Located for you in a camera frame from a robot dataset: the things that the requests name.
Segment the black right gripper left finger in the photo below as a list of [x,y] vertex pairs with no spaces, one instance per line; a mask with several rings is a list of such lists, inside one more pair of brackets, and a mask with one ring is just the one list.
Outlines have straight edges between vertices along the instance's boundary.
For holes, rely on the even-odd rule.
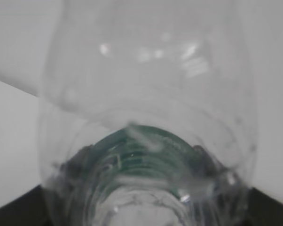
[[41,186],[0,208],[0,226],[51,226]]

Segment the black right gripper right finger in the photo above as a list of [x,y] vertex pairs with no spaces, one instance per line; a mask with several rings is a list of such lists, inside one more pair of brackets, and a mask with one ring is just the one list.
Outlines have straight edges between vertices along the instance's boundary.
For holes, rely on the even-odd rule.
[[283,226],[283,204],[252,189],[245,226]]

